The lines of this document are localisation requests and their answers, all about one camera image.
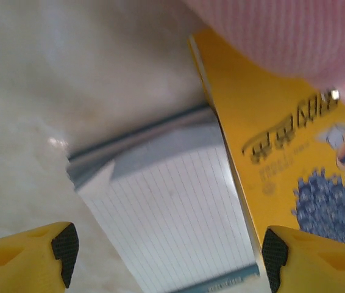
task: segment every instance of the white marble countertop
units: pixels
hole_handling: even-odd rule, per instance
[[[140,288],[74,193],[66,152],[203,101],[187,48],[202,26],[179,1],[0,0],[0,237],[74,222],[69,292]]]

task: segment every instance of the notebook cover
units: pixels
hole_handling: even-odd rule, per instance
[[[345,106],[262,70],[211,30],[190,44],[260,243],[269,225],[345,242]]]

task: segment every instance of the notebook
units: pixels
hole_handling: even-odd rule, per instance
[[[211,30],[190,46],[258,242],[270,225],[345,242],[345,106],[261,69]]]
[[[216,292],[259,276],[217,122],[126,151],[78,193],[144,292]]]

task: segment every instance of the yellow plastic object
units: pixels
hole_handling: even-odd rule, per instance
[[[286,264],[280,266],[285,247]],[[270,226],[262,254],[273,292],[345,293],[345,244],[341,242]],[[274,287],[277,268],[280,268],[278,291]]]
[[[0,292],[64,292],[78,248],[75,227],[69,222],[1,238]],[[71,254],[70,261],[63,252]]]

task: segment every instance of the blue dotted pattern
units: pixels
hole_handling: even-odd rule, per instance
[[[314,171],[308,181],[299,179],[294,191],[297,217],[302,231],[345,243],[345,186],[340,176],[325,177]]]

